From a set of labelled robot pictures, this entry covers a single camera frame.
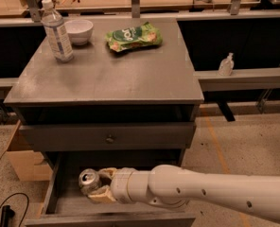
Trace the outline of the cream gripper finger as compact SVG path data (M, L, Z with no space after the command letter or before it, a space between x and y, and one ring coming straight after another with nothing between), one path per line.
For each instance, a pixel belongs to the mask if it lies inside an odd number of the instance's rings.
M110 185L116 171L117 169L115 167L107 167L107 168L100 169L98 171L98 175L102 184Z
M113 203L116 202L115 197L109 186L102 186L98 190L91 192L88 198L98 203Z

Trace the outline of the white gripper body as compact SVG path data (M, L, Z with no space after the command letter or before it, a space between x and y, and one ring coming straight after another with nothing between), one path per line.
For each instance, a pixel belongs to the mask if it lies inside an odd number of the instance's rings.
M134 168L124 167L118 169L113 176L110 188L113 197L119 203L123 203L123 204L134 203L128 191L129 178L134 171L135 171Z

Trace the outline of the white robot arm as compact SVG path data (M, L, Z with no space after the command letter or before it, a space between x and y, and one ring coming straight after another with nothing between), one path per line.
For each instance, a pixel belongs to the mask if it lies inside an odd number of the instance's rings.
M97 202L142 202L176 208L191 199L280 223L280 176L208 174L161 165L150 171L105 168L111 183L88 197Z

